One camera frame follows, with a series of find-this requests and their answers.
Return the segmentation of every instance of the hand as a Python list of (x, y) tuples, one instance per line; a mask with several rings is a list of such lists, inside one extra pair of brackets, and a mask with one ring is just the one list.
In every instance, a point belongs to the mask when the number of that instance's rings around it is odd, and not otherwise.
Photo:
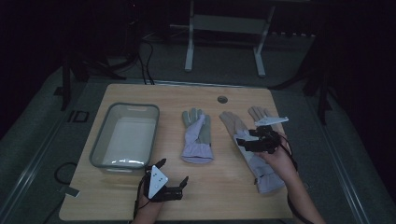
[[(286, 140), (287, 136), (283, 133), (278, 134), (281, 136), (281, 145), (290, 153), (290, 149)], [(294, 181), (295, 178), (298, 177), (298, 174), (293, 162), (290, 159), (290, 155), (287, 153), (288, 152), (279, 146), (276, 148), (276, 151), (273, 154), (269, 154), (268, 152), (257, 152), (255, 154), (270, 164), (270, 166), (280, 176), (280, 178), (285, 181), (286, 184), (288, 184)]]
[(137, 215), (132, 221), (132, 223), (144, 223), (152, 224), (156, 221), (158, 215), (161, 212), (163, 203), (153, 203), (143, 195), (145, 183), (142, 184), (142, 189), (139, 192), (139, 208), (137, 209)]

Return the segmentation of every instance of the gray floor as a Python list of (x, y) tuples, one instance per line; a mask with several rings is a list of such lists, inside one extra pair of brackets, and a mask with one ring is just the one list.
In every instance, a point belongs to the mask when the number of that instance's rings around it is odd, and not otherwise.
[[(262, 78), (257, 76), (253, 52), (248, 47), (197, 44), (193, 69), (186, 73), (185, 45), (179, 42), (156, 43), (153, 36), (148, 36), (147, 40), (154, 48), (149, 71), (156, 84), (187, 82), (263, 88), (294, 76), (312, 43), (312, 39), (306, 37), (269, 36), (262, 53), (267, 77)], [(149, 53), (149, 45), (144, 44), (141, 49), (144, 61)], [(126, 83), (143, 84), (139, 66), (123, 69), (119, 74), (128, 77)], [(30, 188), (25, 188), (20, 197), (12, 198), (18, 203), (10, 211), (7, 223), (43, 223), (48, 216), (48, 223), (64, 223), (58, 217), (59, 209), (56, 209), (63, 198), (62, 193), (58, 192), (62, 184), (55, 181), (53, 173), (65, 162), (78, 161), (106, 86), (111, 82), (114, 80), (105, 77), (93, 77), (86, 84), (74, 82), (73, 102), (68, 110), (61, 112), (62, 99), (52, 95), (55, 88), (62, 84), (61, 70), (57, 71), (49, 77), (21, 118), (2, 139), (1, 202), (7, 202), (7, 196), (19, 179), (26, 180), (23, 177), (27, 175), (31, 177), (26, 181), (31, 184)], [(396, 219), (395, 205), (347, 115), (329, 98), (332, 110), (326, 113), (328, 124), (321, 125), (316, 116), (318, 98), (305, 97), (302, 94), (303, 85), (301, 81), (283, 91), (273, 91), (273, 95), (279, 115), (290, 118), (284, 129), (293, 145), (301, 177), (320, 213), (328, 223), (393, 223)], [(90, 112), (88, 122), (67, 122), (71, 110)], [(40, 153), (45, 154), (41, 157), (41, 165), (35, 167), (37, 160), (29, 162)], [(37, 173), (24, 173), (26, 167), (37, 168)], [(66, 167), (62, 178), (70, 179), (72, 174), (73, 167)], [(202, 222), (281, 223), (280, 220)]]

